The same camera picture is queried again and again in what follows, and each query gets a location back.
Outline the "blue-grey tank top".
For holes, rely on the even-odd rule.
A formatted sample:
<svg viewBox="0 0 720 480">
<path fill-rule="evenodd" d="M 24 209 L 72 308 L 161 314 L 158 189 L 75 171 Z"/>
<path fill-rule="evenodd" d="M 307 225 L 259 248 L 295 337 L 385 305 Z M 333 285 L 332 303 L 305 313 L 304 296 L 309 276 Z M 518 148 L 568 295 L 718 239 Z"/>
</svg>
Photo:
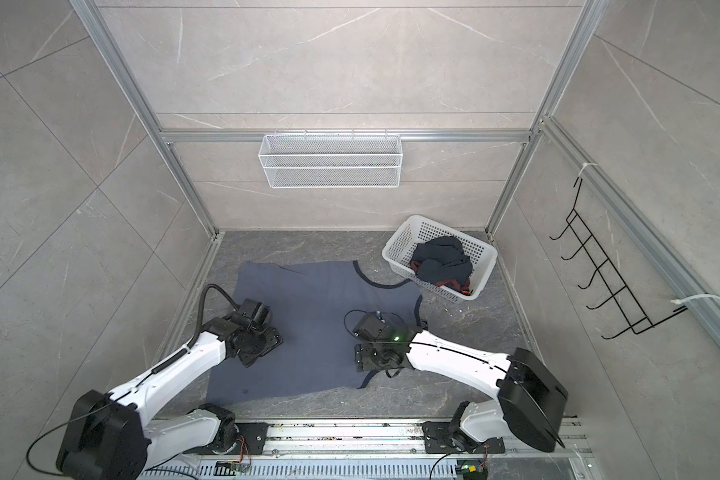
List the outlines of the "blue-grey tank top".
<svg viewBox="0 0 720 480">
<path fill-rule="evenodd" d="M 367 312 L 380 312 L 394 326 L 417 325 L 423 300 L 414 282 L 373 282 L 355 261 L 246 262 L 232 297 L 269 306 L 283 342 L 250 367 L 238 360 L 214 367 L 206 399 L 218 405 L 366 387 L 376 373 L 358 371 L 348 328 Z"/>
</svg>

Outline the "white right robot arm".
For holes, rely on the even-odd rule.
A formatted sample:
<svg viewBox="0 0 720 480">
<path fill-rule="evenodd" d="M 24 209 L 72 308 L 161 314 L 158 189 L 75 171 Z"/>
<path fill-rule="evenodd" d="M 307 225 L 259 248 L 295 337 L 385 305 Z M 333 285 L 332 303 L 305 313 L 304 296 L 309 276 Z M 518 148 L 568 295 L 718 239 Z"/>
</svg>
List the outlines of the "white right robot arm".
<svg viewBox="0 0 720 480">
<path fill-rule="evenodd" d="M 351 334 L 359 341 L 355 362 L 360 369 L 435 373 L 488 397 L 459 405 L 438 436 L 448 447 L 472 453 L 507 435 L 545 453 L 565 445 L 560 427 L 568 392 L 533 352 L 485 352 L 418 327 L 358 325 Z"/>
</svg>

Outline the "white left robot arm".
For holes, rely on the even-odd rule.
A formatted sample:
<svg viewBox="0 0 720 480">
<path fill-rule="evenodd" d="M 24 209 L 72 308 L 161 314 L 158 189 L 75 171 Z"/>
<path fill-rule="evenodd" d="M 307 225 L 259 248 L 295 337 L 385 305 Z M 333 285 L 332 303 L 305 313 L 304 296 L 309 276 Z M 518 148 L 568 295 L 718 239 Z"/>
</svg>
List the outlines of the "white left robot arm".
<svg viewBox="0 0 720 480">
<path fill-rule="evenodd" d="M 159 411 L 197 377 L 229 357 L 244 366 L 280 346 L 273 327 L 244 333 L 213 326 L 193 346 L 107 393 L 91 390 L 75 403 L 56 459 L 74 479 L 136 479 L 188 452 L 238 453 L 248 461 L 257 438 L 244 436 L 234 414 L 213 404 L 158 421 Z"/>
</svg>

